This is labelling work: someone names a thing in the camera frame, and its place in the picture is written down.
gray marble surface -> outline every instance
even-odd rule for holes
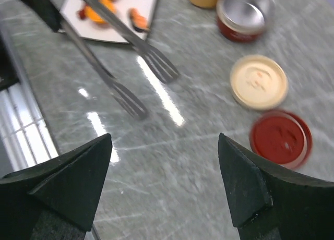
[[[275,1],[272,29],[255,44],[236,44],[217,31],[214,11],[187,0],[159,0],[149,41],[182,74],[169,86],[152,77],[129,47],[89,42],[149,108],[150,117],[136,122],[71,42],[17,0],[0,0],[61,151],[106,131],[113,137],[113,163],[95,221],[102,240],[238,239],[217,143],[223,132],[249,147],[248,132],[260,113],[239,106],[229,86],[233,63],[248,54],[282,66],[290,90],[281,107],[311,128],[313,153],[298,171],[334,181],[334,9],[324,0]]]

white plate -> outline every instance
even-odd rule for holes
[[[128,18],[128,10],[137,8],[139,13],[147,18],[150,25],[156,3],[157,0],[116,0],[114,5],[118,18],[140,38],[146,39],[146,33],[138,33],[132,28]],[[82,0],[65,0],[61,8],[63,16],[72,24],[81,37],[104,42],[127,43],[112,27],[101,28],[88,18],[80,20],[77,16],[77,11],[82,9],[83,4]]]

red container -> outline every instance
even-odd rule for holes
[[[271,23],[273,0],[218,0],[217,25],[221,33],[235,42],[251,42]]]
[[[222,22],[219,16],[217,17],[217,25],[224,37],[234,42],[252,42],[264,32],[262,31],[257,34],[244,34],[242,32],[235,31]]]
[[[305,122],[283,110],[263,114],[253,124],[249,141],[254,153],[292,170],[305,163],[313,146]]]

sauce container lid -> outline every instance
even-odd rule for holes
[[[273,0],[218,0],[219,18],[231,29],[257,32],[267,29],[273,20]]]
[[[261,116],[249,135],[254,153],[295,169],[305,162],[312,149],[312,136],[305,122],[296,114],[283,110]]]
[[[288,79],[283,69],[261,55],[239,59],[231,70],[230,84],[235,100],[255,110],[278,106],[288,92]]]

tongs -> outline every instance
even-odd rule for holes
[[[65,18],[61,20],[61,25],[68,37],[81,50],[82,54],[110,88],[114,99],[120,104],[120,106],[122,106],[133,118],[138,120],[145,119],[148,116],[148,110],[143,103],[124,85],[116,81],[115,77],[96,58],[93,52],[86,45],[85,41],[78,35]]]
[[[124,85],[116,81],[115,77],[101,64],[85,41],[78,35],[75,29],[59,13],[50,0],[21,0],[54,31],[63,28],[70,39],[81,50],[92,67],[97,71],[102,80],[110,88],[114,99],[135,119],[141,120],[148,116],[148,110],[143,103]]]
[[[122,23],[98,0],[83,0],[126,40],[144,59],[151,71],[162,83],[171,83],[179,77],[175,66],[157,48],[153,47]]]

